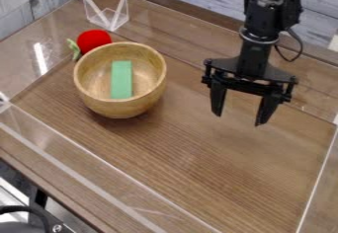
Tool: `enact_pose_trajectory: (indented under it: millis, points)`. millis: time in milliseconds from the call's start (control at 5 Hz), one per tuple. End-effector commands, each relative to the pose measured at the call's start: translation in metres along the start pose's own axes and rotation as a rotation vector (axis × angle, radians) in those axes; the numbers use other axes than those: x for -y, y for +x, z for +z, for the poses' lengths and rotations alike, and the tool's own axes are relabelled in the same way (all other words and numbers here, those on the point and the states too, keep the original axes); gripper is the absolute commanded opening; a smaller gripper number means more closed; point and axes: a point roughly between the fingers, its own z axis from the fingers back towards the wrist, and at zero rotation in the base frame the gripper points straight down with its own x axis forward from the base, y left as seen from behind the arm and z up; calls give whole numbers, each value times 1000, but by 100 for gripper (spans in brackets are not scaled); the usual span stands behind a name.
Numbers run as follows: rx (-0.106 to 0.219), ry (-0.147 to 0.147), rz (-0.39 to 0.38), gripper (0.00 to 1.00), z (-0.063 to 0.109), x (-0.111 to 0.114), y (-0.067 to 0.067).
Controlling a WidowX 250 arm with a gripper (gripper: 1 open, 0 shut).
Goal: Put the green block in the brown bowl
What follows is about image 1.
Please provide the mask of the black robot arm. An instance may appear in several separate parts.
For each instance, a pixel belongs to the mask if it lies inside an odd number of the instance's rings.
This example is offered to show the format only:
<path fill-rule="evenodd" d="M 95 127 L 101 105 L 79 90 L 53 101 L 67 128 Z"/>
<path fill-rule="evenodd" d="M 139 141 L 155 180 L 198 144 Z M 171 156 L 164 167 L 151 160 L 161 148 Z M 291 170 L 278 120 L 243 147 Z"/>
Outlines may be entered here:
<path fill-rule="evenodd" d="M 262 98 L 256 125 L 267 123 L 278 106 L 291 100 L 298 79 L 270 64 L 270 55 L 279 49 L 280 33 L 288 33 L 299 23 L 300 13 L 300 0 L 244 0 L 240 54 L 203 61 L 202 83 L 210 89 L 211 111 L 216 116 L 222 115 L 230 90 Z"/>

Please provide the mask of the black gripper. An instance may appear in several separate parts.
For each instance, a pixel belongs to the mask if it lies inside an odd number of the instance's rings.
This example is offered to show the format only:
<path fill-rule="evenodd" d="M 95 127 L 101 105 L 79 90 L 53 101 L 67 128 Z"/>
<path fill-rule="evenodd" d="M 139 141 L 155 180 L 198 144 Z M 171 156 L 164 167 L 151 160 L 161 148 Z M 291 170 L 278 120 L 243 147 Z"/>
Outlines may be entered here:
<path fill-rule="evenodd" d="M 270 65 L 271 47 L 244 39 L 238 56 L 204 60 L 202 83 L 210 89 L 211 111 L 218 117 L 228 90 L 262 97 L 255 126 L 266 124 L 279 104 L 291 100 L 296 78 Z"/>

